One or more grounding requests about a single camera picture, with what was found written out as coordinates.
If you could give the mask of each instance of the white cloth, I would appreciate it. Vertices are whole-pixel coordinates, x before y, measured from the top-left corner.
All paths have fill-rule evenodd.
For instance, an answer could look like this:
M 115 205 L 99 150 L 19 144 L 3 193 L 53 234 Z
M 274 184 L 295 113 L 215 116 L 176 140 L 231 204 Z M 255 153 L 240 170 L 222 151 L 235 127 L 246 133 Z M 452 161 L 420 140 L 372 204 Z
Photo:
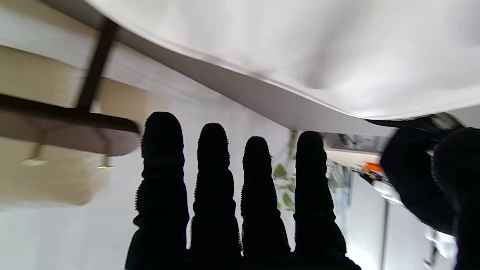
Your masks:
M 480 104 L 477 0 L 86 0 L 161 46 L 345 114 Z

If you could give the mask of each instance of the green plant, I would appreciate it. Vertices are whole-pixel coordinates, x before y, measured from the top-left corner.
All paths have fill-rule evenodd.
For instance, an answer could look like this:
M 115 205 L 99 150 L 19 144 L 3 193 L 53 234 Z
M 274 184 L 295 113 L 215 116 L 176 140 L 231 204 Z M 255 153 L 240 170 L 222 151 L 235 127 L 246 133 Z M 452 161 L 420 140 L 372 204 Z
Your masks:
M 284 208 L 287 211 L 295 212 L 295 203 L 292 197 L 295 196 L 296 174 L 288 172 L 288 165 L 295 160 L 295 146 L 297 142 L 297 131 L 290 131 L 290 139 L 288 140 L 288 155 L 285 162 L 278 163 L 273 171 L 273 179 L 278 192 L 282 193 L 281 202 L 278 202 L 277 208 Z

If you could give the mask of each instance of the white wall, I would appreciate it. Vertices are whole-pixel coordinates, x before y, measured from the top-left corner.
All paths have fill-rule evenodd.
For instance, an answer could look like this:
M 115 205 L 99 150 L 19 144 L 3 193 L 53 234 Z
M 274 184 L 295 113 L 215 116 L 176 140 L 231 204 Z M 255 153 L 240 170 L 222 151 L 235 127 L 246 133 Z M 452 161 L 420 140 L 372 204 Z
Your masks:
M 405 207 L 390 204 L 385 252 L 385 270 L 423 270 L 423 259 L 430 260 L 431 244 L 425 237 L 429 227 Z M 435 270 L 451 270 L 455 257 L 438 256 Z
M 358 174 L 352 177 L 347 225 L 347 253 L 365 270 L 379 270 L 382 258 L 385 199 Z

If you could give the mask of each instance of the plant leaf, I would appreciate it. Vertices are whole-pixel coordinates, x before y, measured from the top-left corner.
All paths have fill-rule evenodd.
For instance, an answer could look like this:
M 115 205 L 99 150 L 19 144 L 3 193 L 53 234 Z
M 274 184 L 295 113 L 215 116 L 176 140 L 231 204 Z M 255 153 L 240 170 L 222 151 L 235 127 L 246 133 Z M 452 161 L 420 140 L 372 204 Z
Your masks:
M 287 179 L 287 170 L 285 170 L 282 164 L 276 166 L 273 177 Z
M 292 206 L 295 206 L 295 204 L 293 203 L 292 199 L 290 198 L 290 196 L 288 195 L 288 193 L 284 193 L 283 194 L 283 203 L 285 204 L 285 206 L 288 208 L 288 207 L 292 207 Z
M 286 189 L 288 189 L 289 191 L 291 191 L 292 193 L 295 193 L 295 183 L 293 184 L 288 184 Z

